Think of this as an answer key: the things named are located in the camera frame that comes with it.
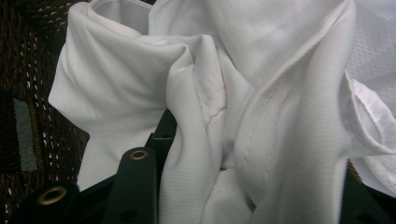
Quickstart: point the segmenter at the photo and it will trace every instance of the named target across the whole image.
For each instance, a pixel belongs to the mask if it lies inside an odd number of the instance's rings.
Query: white fabric
[[[74,5],[49,101],[91,136],[80,187],[169,108],[161,223],[337,223],[348,158],[396,192],[396,4],[368,2]]]

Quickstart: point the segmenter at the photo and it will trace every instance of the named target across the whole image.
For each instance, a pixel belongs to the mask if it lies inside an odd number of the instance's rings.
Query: crumpled cloth
[[[50,103],[90,134],[85,189],[177,135],[160,223],[338,223],[347,159],[396,193],[390,0],[94,0],[69,11]]]

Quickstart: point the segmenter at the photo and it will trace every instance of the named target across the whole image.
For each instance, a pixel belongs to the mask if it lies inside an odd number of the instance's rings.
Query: wicker basket
[[[77,181],[88,135],[48,102],[74,2],[0,1],[0,223],[43,184]],[[32,150],[34,170],[21,168],[21,147]]]

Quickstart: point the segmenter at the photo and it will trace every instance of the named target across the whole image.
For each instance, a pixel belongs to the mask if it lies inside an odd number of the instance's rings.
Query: green tape
[[[37,169],[37,165],[33,151],[32,122],[30,121],[29,107],[24,101],[17,99],[14,99],[14,107],[20,145],[21,169],[23,171],[34,171]]]

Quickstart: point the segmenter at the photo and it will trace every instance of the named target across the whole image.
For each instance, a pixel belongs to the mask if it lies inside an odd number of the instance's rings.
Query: metal grommet
[[[47,189],[38,197],[37,202],[41,205],[49,205],[59,202],[67,193],[67,189],[62,186],[56,186]]]
[[[131,153],[131,159],[134,161],[140,161],[145,159],[149,154],[145,150],[137,150]]]

